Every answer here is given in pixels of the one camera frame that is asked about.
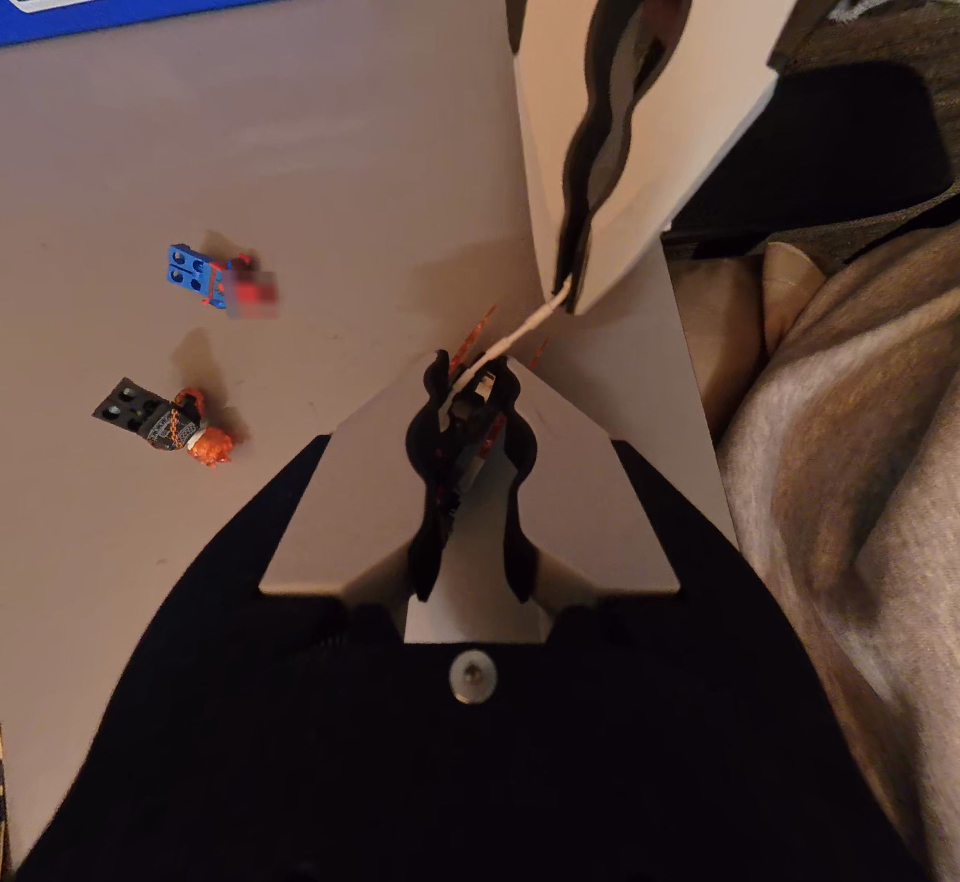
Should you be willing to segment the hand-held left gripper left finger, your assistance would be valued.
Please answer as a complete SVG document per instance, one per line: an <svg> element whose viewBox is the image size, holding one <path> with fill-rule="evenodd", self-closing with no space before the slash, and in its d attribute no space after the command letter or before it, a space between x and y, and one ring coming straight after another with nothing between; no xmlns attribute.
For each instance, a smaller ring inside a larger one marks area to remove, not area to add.
<svg viewBox="0 0 960 882"><path fill-rule="evenodd" d="M415 417L436 417L436 385L450 356L418 359L332 432L271 557L259 590L344 605L407 605L409 552L426 520L426 483L407 436Z"/></svg>

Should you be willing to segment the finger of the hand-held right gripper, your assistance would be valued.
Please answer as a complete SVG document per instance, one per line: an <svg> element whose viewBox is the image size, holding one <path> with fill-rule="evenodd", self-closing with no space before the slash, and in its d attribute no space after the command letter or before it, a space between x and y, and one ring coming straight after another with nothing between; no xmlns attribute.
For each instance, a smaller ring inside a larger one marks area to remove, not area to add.
<svg viewBox="0 0 960 882"><path fill-rule="evenodd" d="M632 110L625 167L591 217L571 314L618 285L766 107L773 48L797 1L690 1L676 48Z"/></svg>
<svg viewBox="0 0 960 882"><path fill-rule="evenodd" d="M616 120L611 76L642 0L513 0L513 78L527 202L546 298L604 298L590 180Z"/></svg>

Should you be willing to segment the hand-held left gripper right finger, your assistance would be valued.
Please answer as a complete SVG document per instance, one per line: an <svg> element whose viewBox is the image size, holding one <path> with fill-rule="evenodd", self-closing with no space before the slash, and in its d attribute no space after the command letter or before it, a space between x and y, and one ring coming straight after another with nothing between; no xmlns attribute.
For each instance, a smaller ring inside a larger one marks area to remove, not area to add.
<svg viewBox="0 0 960 882"><path fill-rule="evenodd" d="M678 576L609 434L514 359L503 360L495 393L515 471L503 560L517 600L596 605L676 594Z"/></svg>

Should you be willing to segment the black toy brick motorcycle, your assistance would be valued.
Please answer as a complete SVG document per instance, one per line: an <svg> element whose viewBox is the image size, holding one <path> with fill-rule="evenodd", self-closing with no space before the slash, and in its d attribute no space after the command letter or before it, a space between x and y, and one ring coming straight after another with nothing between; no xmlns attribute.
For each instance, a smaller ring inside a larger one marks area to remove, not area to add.
<svg viewBox="0 0 960 882"><path fill-rule="evenodd" d="M436 506L440 545L445 547L465 497L506 424L494 402L496 374L487 366L467 384L447 412L440 433Z"/></svg>

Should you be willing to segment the black office chair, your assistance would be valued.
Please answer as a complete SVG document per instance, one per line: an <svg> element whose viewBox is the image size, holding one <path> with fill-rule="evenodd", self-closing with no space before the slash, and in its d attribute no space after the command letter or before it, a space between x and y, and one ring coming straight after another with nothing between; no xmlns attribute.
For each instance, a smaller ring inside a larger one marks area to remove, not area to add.
<svg viewBox="0 0 960 882"><path fill-rule="evenodd" d="M890 61L786 75L661 235L699 258L784 231L886 216L936 199L954 164L922 76Z"/></svg>

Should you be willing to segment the black flame-head toy minifigure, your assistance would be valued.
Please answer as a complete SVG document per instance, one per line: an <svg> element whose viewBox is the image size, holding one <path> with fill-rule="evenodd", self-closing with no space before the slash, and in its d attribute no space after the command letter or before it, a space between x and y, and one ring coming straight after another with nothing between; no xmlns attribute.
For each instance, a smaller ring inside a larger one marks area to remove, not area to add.
<svg viewBox="0 0 960 882"><path fill-rule="evenodd" d="M93 410L93 419L118 427L156 451L183 452L207 468L232 461L233 437L209 419L205 392L186 386L168 399L124 378Z"/></svg>

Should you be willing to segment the blue red toy minifigure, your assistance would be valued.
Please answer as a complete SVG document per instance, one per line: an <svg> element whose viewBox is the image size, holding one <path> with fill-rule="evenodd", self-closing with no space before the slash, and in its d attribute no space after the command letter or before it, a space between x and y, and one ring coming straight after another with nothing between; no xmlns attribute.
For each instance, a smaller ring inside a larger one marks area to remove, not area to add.
<svg viewBox="0 0 960 882"><path fill-rule="evenodd" d="M246 253L223 260L175 243L168 248L166 277L175 286L198 295L201 303L227 310L227 273L252 271L256 266L256 259Z"/></svg>

